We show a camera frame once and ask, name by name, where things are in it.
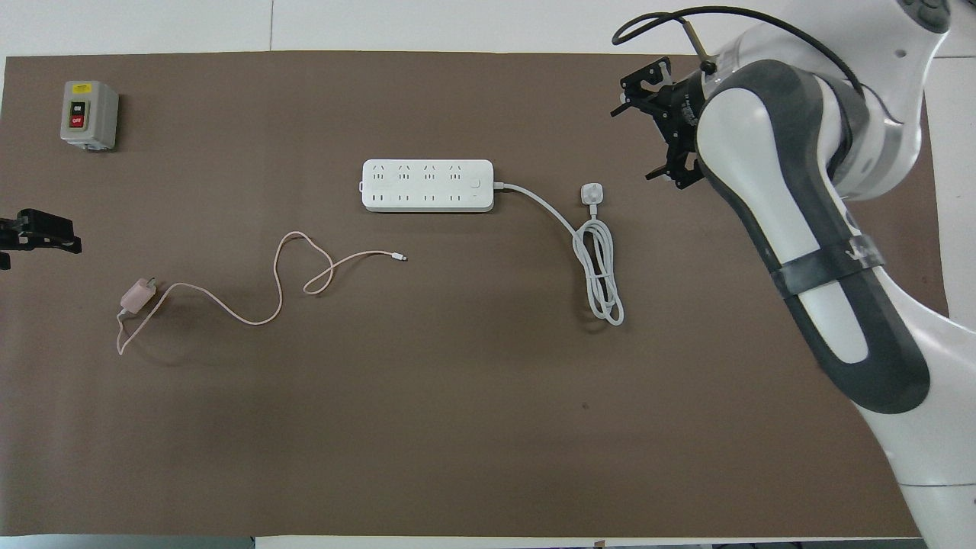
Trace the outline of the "white power strip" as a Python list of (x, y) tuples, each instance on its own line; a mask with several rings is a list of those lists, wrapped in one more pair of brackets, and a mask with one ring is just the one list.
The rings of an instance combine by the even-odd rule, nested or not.
[(358, 188), (375, 213), (487, 213), (495, 181), (485, 159), (369, 159)]

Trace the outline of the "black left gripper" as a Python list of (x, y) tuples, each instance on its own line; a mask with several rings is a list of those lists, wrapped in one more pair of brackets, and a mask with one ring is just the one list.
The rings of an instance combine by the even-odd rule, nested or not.
[[(82, 252), (73, 221), (42, 210), (23, 209), (13, 219), (0, 218), (0, 249), (53, 248)], [(10, 255), (0, 251), (0, 270), (10, 270)]]

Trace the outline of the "grey on-off switch box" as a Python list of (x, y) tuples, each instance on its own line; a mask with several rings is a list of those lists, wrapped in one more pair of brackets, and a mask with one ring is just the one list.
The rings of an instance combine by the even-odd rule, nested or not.
[(115, 149), (119, 94), (97, 80), (64, 83), (59, 136), (87, 152)]

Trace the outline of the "pink charger adapter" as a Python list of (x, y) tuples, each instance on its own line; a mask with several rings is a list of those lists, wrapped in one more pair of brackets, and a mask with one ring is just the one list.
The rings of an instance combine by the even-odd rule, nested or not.
[(156, 278), (137, 279), (120, 299), (119, 317), (139, 315), (157, 292)]

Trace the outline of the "brown table mat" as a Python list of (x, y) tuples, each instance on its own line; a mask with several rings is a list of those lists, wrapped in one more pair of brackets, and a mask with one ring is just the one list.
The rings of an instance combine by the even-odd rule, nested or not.
[[(0, 536), (916, 535), (733, 211), (645, 180), (652, 59), (8, 59), (0, 217), (83, 253), (0, 272)], [(59, 136), (89, 79), (108, 152)], [(370, 212), (369, 159), (491, 161), (494, 207)]]

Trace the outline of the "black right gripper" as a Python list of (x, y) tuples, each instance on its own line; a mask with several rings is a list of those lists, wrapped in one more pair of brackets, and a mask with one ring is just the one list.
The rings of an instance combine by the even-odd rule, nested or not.
[(670, 58), (659, 58), (621, 77), (619, 85), (620, 105), (610, 112), (611, 117), (623, 114), (628, 108), (637, 108), (651, 116), (668, 114), (661, 130), (668, 146), (665, 163), (649, 171), (645, 180), (668, 178), (679, 190), (700, 181), (696, 133), (705, 103), (702, 74), (693, 72), (673, 83)]

